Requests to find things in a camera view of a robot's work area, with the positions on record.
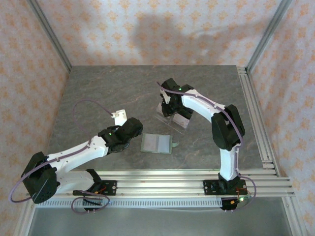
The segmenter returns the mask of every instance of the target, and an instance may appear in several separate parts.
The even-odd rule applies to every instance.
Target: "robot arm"
[[[73,189],[95,192],[104,187],[103,181],[92,169],[69,171],[93,159],[123,151],[129,146],[130,140],[140,135],[143,130],[142,123],[135,118],[127,119],[124,110],[113,113],[113,118],[115,126],[102,130],[90,141],[48,156],[39,152],[31,158],[22,176],[42,163],[57,159],[23,180],[34,203],[42,203],[55,193],[64,193]]]
[[[180,114],[183,113],[183,110],[189,112],[191,109],[206,118],[212,124],[213,140],[220,148],[221,168],[219,179],[222,178],[227,183],[237,179],[237,152],[240,147],[240,140],[233,126],[228,122],[227,117],[221,112],[221,110],[225,110],[229,114],[241,135],[244,136],[245,129],[237,108],[233,105],[224,106],[211,101],[189,85],[180,87],[173,79],[166,80],[161,86],[168,91],[190,94],[181,95],[161,90],[164,116]]]

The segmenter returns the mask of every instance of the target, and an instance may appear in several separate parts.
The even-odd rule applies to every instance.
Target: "purple cable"
[[[80,150],[77,150],[77,151],[74,151],[74,152],[72,152],[72,153],[63,155],[63,156],[59,157],[58,159],[55,158],[55,159],[52,159],[52,160],[50,160],[50,161],[46,161],[46,162],[40,164],[39,166],[35,167],[34,169],[30,170],[29,172],[25,173],[25,174],[16,182],[16,184],[13,186],[13,188],[10,190],[9,196],[8,196],[8,200],[9,200],[10,202],[12,202],[12,203],[22,203],[22,202],[25,202],[25,201],[27,201],[27,200],[29,200],[29,199],[32,198],[32,197],[30,196],[30,197],[27,197],[27,198],[22,199],[22,200],[13,200],[13,199],[12,199],[12,195],[13,195],[14,191],[16,190],[16,188],[19,186],[19,184],[20,184],[23,180],[25,180],[27,177],[29,177],[31,174],[33,174],[35,171],[37,171],[37,170],[39,170],[40,168],[42,168],[42,167],[44,167],[44,166],[46,166],[46,165],[48,165],[48,164],[50,164],[50,163],[53,163],[53,162],[55,162],[55,161],[63,160],[63,159],[65,159],[65,158],[67,158],[67,157],[70,157],[70,156],[76,155],[76,154],[78,154],[78,153],[81,153],[82,151],[84,151],[85,149],[87,149],[87,148],[89,147],[89,145],[90,145],[91,142],[92,142],[91,136],[90,136],[90,134],[88,133],[88,131],[87,131],[86,129],[84,129],[84,128],[81,126],[81,124],[77,121],[77,119],[75,118],[75,108],[76,108],[76,106],[77,106],[79,103],[85,102],[85,101],[89,101],[89,102],[93,102],[93,103],[97,104],[97,105],[100,106],[104,111],[106,111],[108,114],[110,114],[110,115],[112,116],[112,113],[111,113],[107,108],[105,108],[105,107],[103,107],[101,104],[99,104],[97,101],[94,101],[94,100],[91,100],[91,99],[83,99],[83,100],[78,101],[78,102],[73,106],[73,109],[72,109],[72,118],[73,118],[75,124],[79,127],[79,129],[81,129],[84,133],[86,133],[86,134],[89,135],[90,138],[89,138],[88,144],[85,145],[85,146],[84,146],[83,148],[81,148]]]
[[[206,103],[210,104],[211,106],[215,107],[215,108],[218,109],[219,111],[221,111],[221,112],[227,117],[227,119],[228,119],[228,120],[230,121],[230,123],[232,124],[232,126],[233,126],[233,128],[234,128],[234,130],[235,130],[235,132],[236,132],[236,134],[237,134],[237,136],[238,136],[238,138],[240,139],[240,145],[235,148],[235,149],[237,149],[237,150],[235,150],[235,155],[234,155],[234,158],[236,159],[234,169],[237,171],[238,176],[239,176],[240,178],[245,178],[245,179],[250,180],[250,181],[252,182],[253,186],[254,186],[254,195],[253,195],[252,200],[247,204],[247,205],[249,205],[249,204],[255,199],[255,197],[256,197],[256,194],[257,194],[257,187],[256,187],[255,182],[254,182],[251,178],[242,176],[242,175],[239,173],[239,171],[238,171],[238,167],[237,167],[237,165],[238,165],[238,152],[239,152],[241,146],[243,145],[243,141],[244,141],[244,140],[243,140],[243,137],[242,137],[240,131],[238,130],[236,124],[234,123],[233,119],[229,116],[229,114],[228,114],[224,109],[222,109],[222,108],[219,107],[219,106],[216,106],[216,105],[215,105],[210,99],[208,99],[208,98],[205,98],[205,97],[203,97],[203,96],[198,96],[198,95],[192,94],[192,93],[171,91],[171,90],[168,90],[168,89],[163,88],[163,87],[159,84],[159,82],[157,82],[157,84],[161,87],[161,89],[162,89],[163,91],[166,91],[166,92],[169,92],[169,93],[174,93],[174,94],[179,94],[179,95],[192,96],[192,97],[196,97],[196,98],[198,98],[198,99],[201,99],[201,100],[205,101]]]
[[[106,198],[106,199],[108,200],[107,203],[106,203],[104,206],[102,206],[102,207],[100,207],[100,208],[98,208],[98,209],[94,209],[94,210],[93,210],[93,213],[95,213],[95,212],[97,212],[97,211],[100,211],[100,210],[103,210],[103,209],[104,209],[105,207],[107,207],[108,204],[109,204],[110,199],[109,199],[109,197],[107,197],[106,195],[102,195],[102,194],[98,194],[98,193],[90,193],[90,192],[83,191],[83,190],[78,190],[78,191],[81,192],[81,193],[89,194],[89,195],[100,196],[100,197]],[[78,200],[78,199],[95,200],[96,198],[78,197],[78,198],[74,199],[74,200],[72,201],[72,203],[71,203],[71,210],[72,210],[74,213],[79,214],[79,215],[89,214],[89,213],[90,213],[89,210],[88,210],[88,211],[84,211],[84,212],[78,212],[78,211],[76,211],[76,210],[74,209],[74,207],[73,207],[74,202],[75,202],[76,200]]]

